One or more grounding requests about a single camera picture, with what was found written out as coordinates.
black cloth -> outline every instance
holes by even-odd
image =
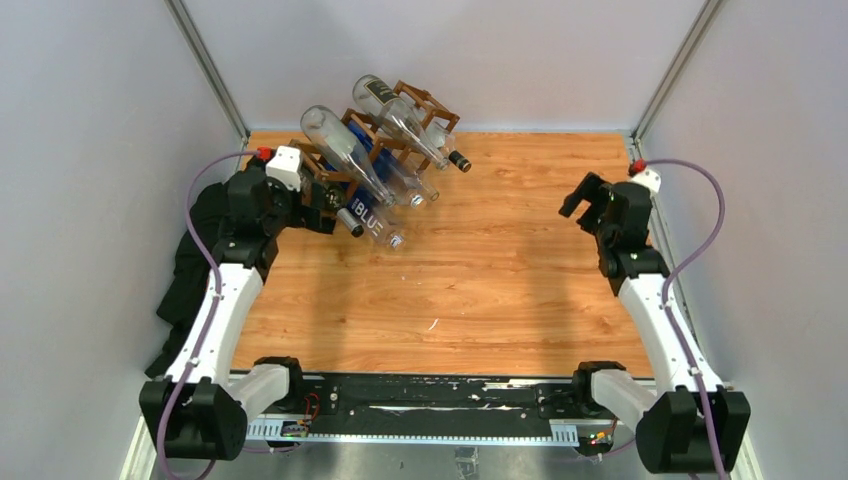
[[[191,207],[192,224],[210,251],[218,242],[218,227],[228,211],[227,187],[222,183],[204,188]],[[159,318],[171,324],[171,334],[162,352],[145,370],[148,377],[164,375],[176,360],[203,304],[208,276],[209,264],[186,231],[174,255],[174,280],[156,309]]]

gray wall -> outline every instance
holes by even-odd
[[[466,130],[636,125],[703,0],[189,0],[254,129],[339,114],[365,73],[426,88]]]
[[[161,1],[7,2],[0,65],[0,478],[117,478],[181,200],[235,135]]]
[[[848,4],[728,1],[645,145],[722,182],[727,220],[684,273],[695,330],[749,396],[765,478],[848,469]],[[712,191],[665,168],[678,258],[707,235]]]

